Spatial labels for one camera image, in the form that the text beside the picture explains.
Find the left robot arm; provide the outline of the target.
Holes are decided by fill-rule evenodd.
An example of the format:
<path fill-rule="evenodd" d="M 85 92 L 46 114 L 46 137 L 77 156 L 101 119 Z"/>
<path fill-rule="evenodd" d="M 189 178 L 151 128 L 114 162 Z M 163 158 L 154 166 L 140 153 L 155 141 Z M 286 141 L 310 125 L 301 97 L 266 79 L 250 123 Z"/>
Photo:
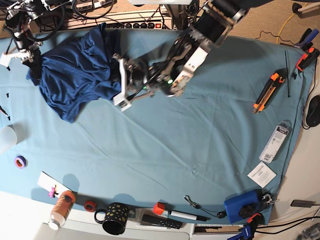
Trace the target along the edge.
<path fill-rule="evenodd" d="M 249 9 L 264 4 L 266 0 L 207 0 L 199 20 L 176 38 L 163 61 L 152 65 L 143 56 L 125 58 L 114 54 L 121 85 L 120 93 L 113 97 L 114 106 L 125 110 L 133 101 L 151 97 L 158 90 L 168 97 L 180 96 L 212 47 L 224 42 Z"/>

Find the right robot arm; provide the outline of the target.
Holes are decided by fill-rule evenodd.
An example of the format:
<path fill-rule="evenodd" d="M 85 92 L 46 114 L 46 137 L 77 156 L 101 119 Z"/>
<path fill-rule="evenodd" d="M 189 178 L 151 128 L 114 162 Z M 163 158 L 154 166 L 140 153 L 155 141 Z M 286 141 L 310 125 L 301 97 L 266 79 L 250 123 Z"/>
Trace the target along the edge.
<path fill-rule="evenodd" d="M 9 70 L 11 60 L 20 59 L 21 63 L 29 68 L 31 76 L 40 79 L 42 76 L 40 46 L 61 29 L 66 16 L 65 6 L 71 3 L 71 0 L 17 0 L 7 6 L 2 29 L 9 33 L 15 47 L 8 48 L 1 54 L 0 64 Z M 47 36 L 36 38 L 30 23 L 45 13 L 58 9 L 61 10 L 61 17 L 57 26 Z"/>

